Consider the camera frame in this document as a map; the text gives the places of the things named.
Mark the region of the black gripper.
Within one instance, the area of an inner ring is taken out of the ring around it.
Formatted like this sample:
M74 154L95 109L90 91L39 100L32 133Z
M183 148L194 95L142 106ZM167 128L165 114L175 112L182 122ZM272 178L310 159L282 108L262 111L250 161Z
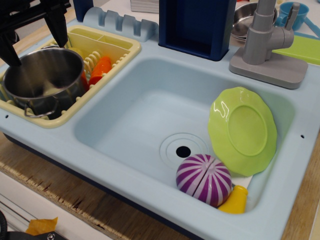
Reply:
M68 42L65 13L71 7L68 0L41 0L27 8L30 0L2 0L0 2L0 58L9 66L21 65L13 45L20 38L13 31L40 19L45 22L60 48Z

